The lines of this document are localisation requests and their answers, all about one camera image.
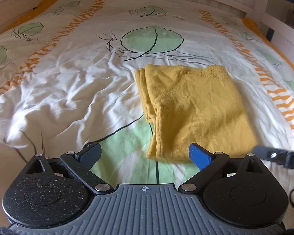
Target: yellow sweater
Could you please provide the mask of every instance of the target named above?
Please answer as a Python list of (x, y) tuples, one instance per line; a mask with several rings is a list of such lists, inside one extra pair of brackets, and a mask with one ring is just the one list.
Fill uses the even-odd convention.
[(191, 143), (238, 157), (257, 144), (240, 95), (224, 67), (148, 64), (135, 70), (135, 77), (146, 120), (154, 124), (147, 158), (189, 161)]

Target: knit fabric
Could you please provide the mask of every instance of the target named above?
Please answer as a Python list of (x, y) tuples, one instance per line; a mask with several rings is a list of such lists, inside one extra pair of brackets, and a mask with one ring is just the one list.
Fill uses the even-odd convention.
[(224, 67), (148, 64), (135, 70), (135, 77), (146, 120), (154, 124), (147, 158), (189, 161), (191, 143), (238, 157), (257, 144), (241, 97)]

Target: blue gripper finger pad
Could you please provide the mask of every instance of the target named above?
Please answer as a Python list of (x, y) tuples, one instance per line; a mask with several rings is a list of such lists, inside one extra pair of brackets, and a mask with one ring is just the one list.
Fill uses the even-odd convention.
[(213, 154), (205, 149), (200, 149), (200, 146), (192, 143), (189, 146), (188, 154), (190, 160), (197, 166), (198, 169), (202, 170), (212, 162)]

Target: metal screw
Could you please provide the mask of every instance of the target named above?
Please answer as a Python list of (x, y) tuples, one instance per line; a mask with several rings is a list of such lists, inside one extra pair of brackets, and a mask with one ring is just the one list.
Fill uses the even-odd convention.
[(278, 155), (277, 153), (272, 153), (272, 154), (270, 155), (270, 158), (272, 158), (272, 159), (273, 159), (273, 158), (276, 158), (277, 155)]
[(197, 189), (197, 187), (193, 183), (185, 183), (181, 187), (184, 191), (192, 192)]
[(106, 183), (100, 183), (100, 184), (95, 186), (95, 189), (98, 192), (105, 192), (105, 191), (110, 190), (110, 186), (108, 184), (106, 184)]

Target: round black disc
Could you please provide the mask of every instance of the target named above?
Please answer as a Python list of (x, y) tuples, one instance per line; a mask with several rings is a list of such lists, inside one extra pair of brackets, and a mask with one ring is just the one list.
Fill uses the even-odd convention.
[(11, 222), (31, 228), (52, 227), (65, 223), (88, 203), (86, 188), (75, 180), (44, 173), (35, 180), (9, 188), (3, 208)]
[(203, 200), (223, 221), (250, 228), (280, 223), (288, 206), (288, 197), (275, 179), (248, 172), (214, 181), (204, 190)]

